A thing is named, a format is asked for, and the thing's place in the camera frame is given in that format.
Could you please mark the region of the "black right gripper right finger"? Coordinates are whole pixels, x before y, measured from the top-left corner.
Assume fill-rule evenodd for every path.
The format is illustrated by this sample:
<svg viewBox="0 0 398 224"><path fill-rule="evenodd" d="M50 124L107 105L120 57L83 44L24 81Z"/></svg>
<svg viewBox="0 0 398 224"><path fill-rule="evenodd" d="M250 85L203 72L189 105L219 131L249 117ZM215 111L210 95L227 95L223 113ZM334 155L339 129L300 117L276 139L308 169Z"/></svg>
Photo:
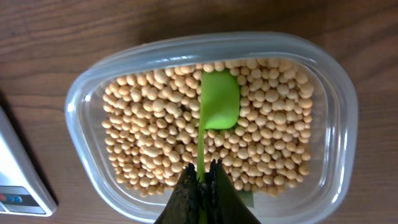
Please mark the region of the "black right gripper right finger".
<svg viewBox="0 0 398 224"><path fill-rule="evenodd" d="M222 161L213 160L206 173L206 211L211 224L260 224L239 197Z"/></svg>

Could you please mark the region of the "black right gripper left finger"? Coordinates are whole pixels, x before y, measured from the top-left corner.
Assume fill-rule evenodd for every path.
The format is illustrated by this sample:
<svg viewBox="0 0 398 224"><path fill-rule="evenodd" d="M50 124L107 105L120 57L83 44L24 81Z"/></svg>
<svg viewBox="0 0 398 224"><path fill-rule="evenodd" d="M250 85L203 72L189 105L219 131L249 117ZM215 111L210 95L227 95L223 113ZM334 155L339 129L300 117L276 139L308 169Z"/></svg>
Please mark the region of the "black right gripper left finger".
<svg viewBox="0 0 398 224"><path fill-rule="evenodd" d="M154 224L198 224L201 193L195 166L183 170L163 212Z"/></svg>

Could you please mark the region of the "white digital kitchen scale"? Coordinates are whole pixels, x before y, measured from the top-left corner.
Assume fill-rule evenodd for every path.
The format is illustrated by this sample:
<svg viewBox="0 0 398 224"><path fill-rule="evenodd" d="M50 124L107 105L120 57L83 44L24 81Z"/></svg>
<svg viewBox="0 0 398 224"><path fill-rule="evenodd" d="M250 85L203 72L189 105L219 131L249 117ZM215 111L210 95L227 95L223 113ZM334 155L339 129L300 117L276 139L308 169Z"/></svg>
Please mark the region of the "white digital kitchen scale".
<svg viewBox="0 0 398 224"><path fill-rule="evenodd" d="M57 204L1 110L1 213L49 217Z"/></svg>

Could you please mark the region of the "green plastic measuring scoop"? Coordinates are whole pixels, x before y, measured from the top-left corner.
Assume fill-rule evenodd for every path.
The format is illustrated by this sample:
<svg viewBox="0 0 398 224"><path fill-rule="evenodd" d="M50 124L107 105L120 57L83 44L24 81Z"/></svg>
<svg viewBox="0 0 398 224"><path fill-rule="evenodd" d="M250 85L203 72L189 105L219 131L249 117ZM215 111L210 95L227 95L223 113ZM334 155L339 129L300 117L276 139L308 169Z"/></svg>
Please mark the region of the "green plastic measuring scoop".
<svg viewBox="0 0 398 224"><path fill-rule="evenodd" d="M229 72L205 72L201 80L200 124L198 131L197 178L201 183L199 223L208 223L204 143L206 130L227 130L238 120L239 85Z"/></svg>

